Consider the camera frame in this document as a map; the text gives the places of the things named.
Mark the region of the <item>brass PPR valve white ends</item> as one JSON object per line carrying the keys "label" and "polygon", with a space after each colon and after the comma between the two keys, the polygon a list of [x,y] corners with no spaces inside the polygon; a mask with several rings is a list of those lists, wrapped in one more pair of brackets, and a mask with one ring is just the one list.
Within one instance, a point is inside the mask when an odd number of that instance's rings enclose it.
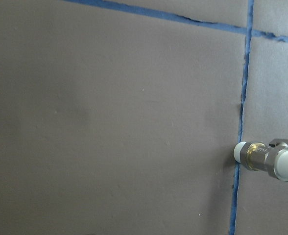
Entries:
{"label": "brass PPR valve white ends", "polygon": [[235,160],[251,171],[264,171],[273,178],[288,182],[288,139],[238,143],[233,152]]}

